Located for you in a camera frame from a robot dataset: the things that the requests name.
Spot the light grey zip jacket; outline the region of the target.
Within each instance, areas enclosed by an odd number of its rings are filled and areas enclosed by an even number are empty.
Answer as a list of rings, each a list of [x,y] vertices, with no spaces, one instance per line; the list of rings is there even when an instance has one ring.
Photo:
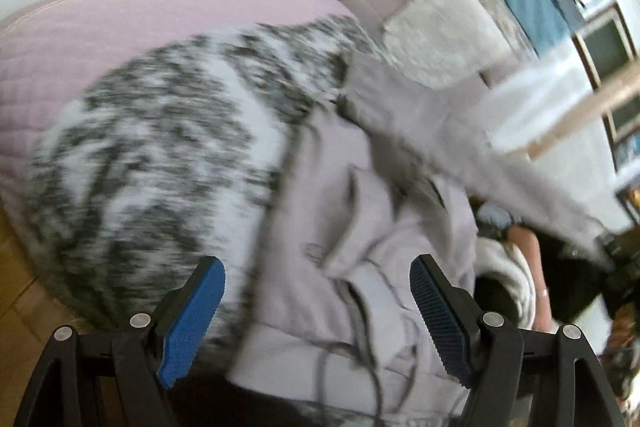
[[[409,270],[430,254],[473,287],[474,195],[600,254],[603,225],[559,184],[491,150],[439,92],[354,54],[338,101],[314,106],[288,152],[232,384],[386,421],[458,416],[468,394],[439,361]]]

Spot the white fleece garment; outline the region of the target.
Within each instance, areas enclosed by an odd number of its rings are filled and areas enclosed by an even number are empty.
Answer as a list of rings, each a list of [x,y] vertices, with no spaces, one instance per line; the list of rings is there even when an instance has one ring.
[[[518,326],[531,329],[536,317],[537,291],[532,271],[518,246],[478,236],[475,273],[496,280],[508,293],[518,311]]]

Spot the grey floral bed sheet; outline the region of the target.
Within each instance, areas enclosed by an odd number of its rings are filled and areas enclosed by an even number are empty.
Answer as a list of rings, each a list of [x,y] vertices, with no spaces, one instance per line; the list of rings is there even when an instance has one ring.
[[[225,369],[292,136],[336,99],[354,52],[382,50],[348,16],[222,28],[146,52],[68,103],[27,183],[28,248],[52,295],[110,327],[215,256],[227,289],[198,364]]]

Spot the white lace cover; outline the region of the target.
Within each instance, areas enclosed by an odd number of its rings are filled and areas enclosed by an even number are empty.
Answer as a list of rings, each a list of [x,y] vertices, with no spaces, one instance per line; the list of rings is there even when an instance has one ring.
[[[404,75],[433,89],[510,72],[521,63],[478,0],[409,0],[386,20],[383,42]]]

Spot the pink quilted mattress pad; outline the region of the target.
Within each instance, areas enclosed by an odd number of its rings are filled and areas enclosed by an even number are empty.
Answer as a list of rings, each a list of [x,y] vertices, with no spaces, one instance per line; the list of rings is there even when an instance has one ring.
[[[202,32],[345,15],[337,0],[48,0],[1,23],[1,171],[21,176],[41,132],[130,58]]]

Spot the framed wall picture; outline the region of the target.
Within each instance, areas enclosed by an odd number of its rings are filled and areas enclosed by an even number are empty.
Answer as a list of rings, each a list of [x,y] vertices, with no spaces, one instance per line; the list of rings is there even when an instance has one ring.
[[[630,30],[617,3],[597,12],[574,33],[573,43],[585,67],[593,91],[612,81],[638,58]],[[613,146],[639,126],[639,95],[603,115],[608,142]]]

